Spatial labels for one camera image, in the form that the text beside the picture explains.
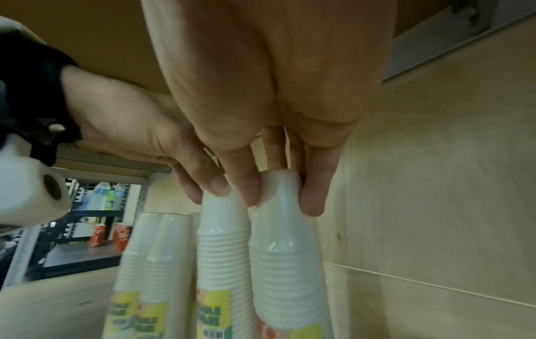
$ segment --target black wristband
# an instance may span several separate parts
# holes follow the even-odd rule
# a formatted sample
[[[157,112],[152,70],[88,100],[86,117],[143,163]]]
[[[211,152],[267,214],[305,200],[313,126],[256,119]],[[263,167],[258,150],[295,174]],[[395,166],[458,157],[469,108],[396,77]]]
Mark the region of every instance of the black wristband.
[[[44,150],[45,159],[39,160],[52,165],[57,144],[81,139],[61,83],[63,67],[77,64],[67,54],[19,31],[0,34],[0,46],[0,81],[4,82],[0,87],[8,108],[0,112],[0,126],[4,132],[21,135],[36,150]],[[63,130],[51,125],[61,125]]]

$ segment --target white device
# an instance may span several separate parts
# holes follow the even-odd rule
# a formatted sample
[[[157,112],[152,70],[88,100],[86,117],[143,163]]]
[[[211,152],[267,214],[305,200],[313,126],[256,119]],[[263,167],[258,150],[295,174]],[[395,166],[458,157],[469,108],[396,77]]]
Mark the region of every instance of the white device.
[[[0,149],[0,236],[65,215],[71,205],[65,179],[30,157],[31,145],[16,134]]]

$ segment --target cup stack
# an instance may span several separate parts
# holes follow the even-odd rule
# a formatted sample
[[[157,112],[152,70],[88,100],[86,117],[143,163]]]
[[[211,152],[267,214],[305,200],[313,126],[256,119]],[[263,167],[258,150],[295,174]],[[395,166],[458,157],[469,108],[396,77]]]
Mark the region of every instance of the cup stack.
[[[259,203],[249,210],[251,276],[261,334],[293,332],[333,338],[318,239],[299,207],[300,178],[293,170],[261,173]]]
[[[248,241],[251,225],[234,188],[203,194],[197,239],[198,338],[256,338]]]
[[[188,317],[184,314],[176,315],[180,314],[181,309],[188,310],[191,276],[180,277],[179,271],[184,275],[188,272],[191,274],[192,271],[193,255],[188,257],[187,254],[191,234],[195,234],[191,216],[162,216],[160,229],[147,256],[136,317],[135,339],[164,338],[167,337],[166,331],[176,332],[177,327],[182,331],[186,327],[185,319]],[[169,319],[168,315],[174,308],[176,314],[173,319]],[[173,328],[170,329],[168,322],[172,323]]]
[[[130,241],[121,256],[103,339],[131,339],[134,335],[134,318],[147,255],[159,229],[161,217],[159,213],[141,213],[136,221]]]

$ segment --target product label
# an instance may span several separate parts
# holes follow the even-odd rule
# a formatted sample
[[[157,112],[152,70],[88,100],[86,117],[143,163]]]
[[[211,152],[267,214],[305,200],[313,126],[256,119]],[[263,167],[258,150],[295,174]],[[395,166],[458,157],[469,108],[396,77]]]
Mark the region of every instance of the product label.
[[[231,290],[197,290],[197,339],[232,339]]]
[[[134,328],[135,339],[164,339],[166,328],[166,314],[168,303],[142,303],[138,306],[138,313]]]
[[[104,334],[113,334],[134,327],[138,295],[138,291],[113,294],[104,323]]]
[[[322,339],[322,326],[313,324],[298,330],[276,330],[257,318],[260,339]]]

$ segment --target person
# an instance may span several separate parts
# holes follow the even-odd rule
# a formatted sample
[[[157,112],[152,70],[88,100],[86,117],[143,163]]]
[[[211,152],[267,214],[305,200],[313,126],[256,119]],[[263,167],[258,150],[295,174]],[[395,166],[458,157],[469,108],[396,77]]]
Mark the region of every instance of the person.
[[[82,143],[170,165],[186,195],[221,195],[227,180],[246,205],[260,194],[250,143],[261,134],[269,169],[300,171],[304,213],[323,213],[344,143],[382,81],[396,4],[335,0],[142,0],[173,96],[67,63],[60,80]]]

